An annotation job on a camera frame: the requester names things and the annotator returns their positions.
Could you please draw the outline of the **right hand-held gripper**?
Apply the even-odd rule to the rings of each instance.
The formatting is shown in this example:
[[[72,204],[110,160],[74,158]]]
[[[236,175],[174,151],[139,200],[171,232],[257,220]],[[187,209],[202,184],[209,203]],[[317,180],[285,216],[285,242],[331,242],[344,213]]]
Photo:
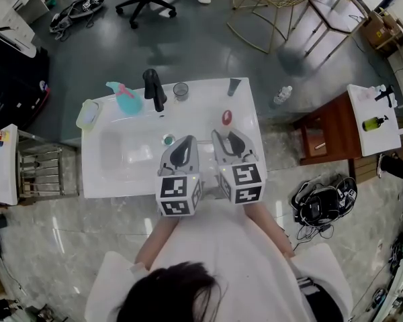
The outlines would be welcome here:
[[[225,197],[234,205],[259,202],[263,198],[266,175],[253,141],[241,131],[231,130],[228,134],[230,153],[217,130],[211,132],[211,138],[218,163],[218,183]]]

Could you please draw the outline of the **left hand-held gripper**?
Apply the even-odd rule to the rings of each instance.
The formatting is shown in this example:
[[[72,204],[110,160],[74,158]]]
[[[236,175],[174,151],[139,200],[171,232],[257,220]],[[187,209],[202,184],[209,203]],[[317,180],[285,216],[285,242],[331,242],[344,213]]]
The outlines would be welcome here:
[[[185,175],[173,175],[184,172]],[[155,196],[164,217],[187,217],[195,214],[202,197],[197,140],[188,135],[176,140],[161,156],[155,180]]]

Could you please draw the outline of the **person's left forearm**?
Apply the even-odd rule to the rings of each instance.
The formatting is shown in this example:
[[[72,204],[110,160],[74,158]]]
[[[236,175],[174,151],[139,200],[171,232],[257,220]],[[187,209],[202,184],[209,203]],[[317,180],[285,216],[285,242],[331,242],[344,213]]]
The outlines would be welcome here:
[[[135,263],[142,264],[147,270],[150,270],[179,220],[179,217],[161,217],[139,250]]]

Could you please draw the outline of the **person's right forearm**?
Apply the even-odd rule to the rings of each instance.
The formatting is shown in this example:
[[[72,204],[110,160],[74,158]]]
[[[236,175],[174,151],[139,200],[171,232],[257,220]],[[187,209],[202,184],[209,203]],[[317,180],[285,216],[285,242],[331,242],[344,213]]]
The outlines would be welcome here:
[[[268,236],[284,256],[288,258],[295,256],[288,236],[274,220],[264,203],[249,203],[244,205],[243,209],[245,215]]]

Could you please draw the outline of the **black tube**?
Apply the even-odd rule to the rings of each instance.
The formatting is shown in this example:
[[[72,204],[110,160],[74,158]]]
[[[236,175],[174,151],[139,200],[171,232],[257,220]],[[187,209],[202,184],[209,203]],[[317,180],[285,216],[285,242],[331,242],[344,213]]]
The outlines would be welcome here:
[[[229,97],[232,97],[235,94],[240,82],[241,82],[240,79],[230,78],[228,92],[227,92]]]

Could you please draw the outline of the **clear glass cup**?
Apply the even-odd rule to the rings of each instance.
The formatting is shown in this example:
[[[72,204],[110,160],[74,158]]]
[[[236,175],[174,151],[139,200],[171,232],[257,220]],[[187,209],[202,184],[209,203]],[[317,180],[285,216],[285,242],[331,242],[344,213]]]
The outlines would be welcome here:
[[[176,83],[173,93],[177,101],[186,101],[189,96],[189,87],[186,83]]]

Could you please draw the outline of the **clear plastic water bottle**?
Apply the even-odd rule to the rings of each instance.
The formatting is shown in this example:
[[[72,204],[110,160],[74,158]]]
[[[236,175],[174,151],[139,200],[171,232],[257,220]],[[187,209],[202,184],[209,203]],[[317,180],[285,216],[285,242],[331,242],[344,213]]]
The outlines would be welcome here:
[[[276,96],[273,98],[273,102],[277,105],[281,105],[286,100],[288,100],[288,98],[292,93],[292,90],[293,90],[292,86],[282,87],[279,90],[278,94],[276,94]]]

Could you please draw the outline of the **teal spray bottle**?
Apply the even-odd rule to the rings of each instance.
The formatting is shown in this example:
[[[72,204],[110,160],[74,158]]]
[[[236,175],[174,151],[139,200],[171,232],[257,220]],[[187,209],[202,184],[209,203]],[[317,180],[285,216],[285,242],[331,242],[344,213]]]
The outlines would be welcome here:
[[[143,102],[140,95],[118,82],[106,82],[115,95],[120,110],[126,115],[136,115],[142,111]]]

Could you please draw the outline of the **black sink faucet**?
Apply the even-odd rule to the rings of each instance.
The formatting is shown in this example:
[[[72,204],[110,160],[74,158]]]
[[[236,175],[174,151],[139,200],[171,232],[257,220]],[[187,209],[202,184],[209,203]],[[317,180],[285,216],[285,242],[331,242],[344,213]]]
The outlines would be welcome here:
[[[146,100],[152,99],[156,112],[162,112],[164,104],[167,102],[167,96],[156,70],[152,68],[145,70],[142,78],[144,80],[144,98]]]

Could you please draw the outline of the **person's white shirt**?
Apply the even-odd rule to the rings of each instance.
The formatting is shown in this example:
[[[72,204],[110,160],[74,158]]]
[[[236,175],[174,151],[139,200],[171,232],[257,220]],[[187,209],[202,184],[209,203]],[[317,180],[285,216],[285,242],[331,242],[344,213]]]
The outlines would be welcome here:
[[[348,322],[353,297],[330,246],[288,258],[243,206],[206,201],[180,217],[150,270],[106,253],[86,322],[315,322],[300,277],[322,286]]]

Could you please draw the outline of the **green soap dish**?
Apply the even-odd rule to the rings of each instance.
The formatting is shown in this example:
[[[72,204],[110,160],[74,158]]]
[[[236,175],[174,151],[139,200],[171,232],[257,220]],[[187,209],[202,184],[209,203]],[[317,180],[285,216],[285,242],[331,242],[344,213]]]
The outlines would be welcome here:
[[[101,113],[102,107],[102,102],[87,99],[82,104],[76,120],[76,126],[83,131],[91,131]]]

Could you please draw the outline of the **wooden vanity with white sink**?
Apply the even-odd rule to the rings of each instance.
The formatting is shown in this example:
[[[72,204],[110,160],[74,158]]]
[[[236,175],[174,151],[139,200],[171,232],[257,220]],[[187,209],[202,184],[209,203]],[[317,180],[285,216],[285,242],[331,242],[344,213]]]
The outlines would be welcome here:
[[[353,162],[402,146],[394,93],[389,108],[386,98],[375,101],[374,88],[348,85],[344,93],[293,123],[302,135],[300,165]],[[365,120],[385,115],[389,119],[379,129],[363,130]]]

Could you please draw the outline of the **green pump bottle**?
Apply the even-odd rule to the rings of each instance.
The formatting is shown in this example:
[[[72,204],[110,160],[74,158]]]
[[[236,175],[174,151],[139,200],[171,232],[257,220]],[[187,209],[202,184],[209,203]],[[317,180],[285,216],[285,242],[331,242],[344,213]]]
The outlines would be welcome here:
[[[380,126],[387,121],[389,118],[387,115],[383,116],[383,117],[372,117],[370,119],[365,120],[362,123],[362,128],[364,131],[369,132],[369,131],[373,131],[375,129],[379,129]]]

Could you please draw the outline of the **black faucet on wooden vanity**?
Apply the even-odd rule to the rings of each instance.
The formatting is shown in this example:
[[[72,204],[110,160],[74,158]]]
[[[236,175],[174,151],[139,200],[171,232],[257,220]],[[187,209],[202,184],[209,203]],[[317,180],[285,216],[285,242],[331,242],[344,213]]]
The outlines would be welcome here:
[[[380,101],[380,100],[386,98],[388,101],[388,107],[392,108],[392,100],[391,100],[390,95],[393,93],[394,93],[394,88],[392,85],[390,85],[390,86],[386,87],[385,92],[383,92],[382,94],[380,94],[378,96],[375,96],[375,101]]]

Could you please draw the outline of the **wooden chair with dark seat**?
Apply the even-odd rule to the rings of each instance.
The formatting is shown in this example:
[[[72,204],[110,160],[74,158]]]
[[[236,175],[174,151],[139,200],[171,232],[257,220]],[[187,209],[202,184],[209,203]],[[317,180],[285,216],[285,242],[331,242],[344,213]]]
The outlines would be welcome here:
[[[343,13],[339,13],[336,7],[342,0],[336,0],[331,6],[320,2],[318,0],[308,0],[303,8],[299,18],[291,28],[291,33],[297,28],[307,10],[311,9],[319,18],[318,25],[312,30],[314,35],[321,26],[324,26],[325,30],[322,35],[313,43],[313,45],[305,51],[304,56],[309,56],[312,51],[321,43],[321,41],[329,34],[336,33],[344,36],[340,43],[326,56],[329,59],[348,39],[359,31],[363,24],[368,21],[369,16],[365,8],[357,0],[346,0],[349,2],[358,12],[358,15],[349,14],[347,17]]]

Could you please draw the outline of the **black striped garment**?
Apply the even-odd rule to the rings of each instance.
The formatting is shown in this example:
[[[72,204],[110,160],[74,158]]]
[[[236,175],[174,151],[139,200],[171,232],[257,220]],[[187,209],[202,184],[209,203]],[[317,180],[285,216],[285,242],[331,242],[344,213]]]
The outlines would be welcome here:
[[[344,322],[343,314],[327,291],[311,278],[297,278],[300,292],[315,322]]]

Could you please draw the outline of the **white side table metal rack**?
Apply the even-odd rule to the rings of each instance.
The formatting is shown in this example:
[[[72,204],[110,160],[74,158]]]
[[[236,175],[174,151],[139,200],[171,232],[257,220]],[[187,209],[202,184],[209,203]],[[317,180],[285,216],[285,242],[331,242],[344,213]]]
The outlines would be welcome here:
[[[77,197],[75,147],[50,142],[10,124],[0,132],[0,206]]]

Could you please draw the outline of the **pile of black gear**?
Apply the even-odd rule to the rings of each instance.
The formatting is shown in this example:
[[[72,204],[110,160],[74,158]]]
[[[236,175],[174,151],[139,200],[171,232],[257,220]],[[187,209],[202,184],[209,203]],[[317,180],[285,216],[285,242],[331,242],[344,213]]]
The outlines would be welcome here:
[[[105,0],[76,0],[68,7],[57,13],[49,25],[49,32],[55,35],[55,40],[65,41],[67,30],[76,22],[85,20],[86,28],[94,25],[94,15],[103,7]]]

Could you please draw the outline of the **large black cabinet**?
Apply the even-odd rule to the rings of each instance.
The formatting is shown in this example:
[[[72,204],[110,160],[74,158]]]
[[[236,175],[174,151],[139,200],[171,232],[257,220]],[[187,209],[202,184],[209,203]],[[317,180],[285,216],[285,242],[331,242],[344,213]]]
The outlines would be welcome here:
[[[33,58],[0,39],[0,129],[33,122],[49,96],[50,59],[43,47]]]

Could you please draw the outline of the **cardboard box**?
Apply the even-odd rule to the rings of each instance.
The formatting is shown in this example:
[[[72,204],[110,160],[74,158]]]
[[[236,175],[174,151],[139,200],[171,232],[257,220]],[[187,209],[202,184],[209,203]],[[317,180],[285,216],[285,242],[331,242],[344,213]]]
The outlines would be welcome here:
[[[361,31],[373,48],[381,48],[393,40],[402,37],[402,30],[396,19],[386,13],[370,11]]]

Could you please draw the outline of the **white sink vanity black frame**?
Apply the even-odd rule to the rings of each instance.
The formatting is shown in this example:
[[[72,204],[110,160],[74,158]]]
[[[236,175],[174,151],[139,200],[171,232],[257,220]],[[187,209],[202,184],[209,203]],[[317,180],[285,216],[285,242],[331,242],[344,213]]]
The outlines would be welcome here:
[[[262,174],[265,155],[248,78],[241,78],[235,93],[228,95],[229,78],[187,82],[188,98],[178,101],[173,85],[163,85],[167,102],[156,112],[152,100],[143,99],[141,111],[126,115],[114,95],[95,100],[101,107],[93,128],[82,133],[81,164],[85,198],[152,195],[163,139],[187,135],[197,139],[199,167],[205,188],[218,185],[211,132],[222,126],[222,115],[232,113],[231,126],[254,143]]]

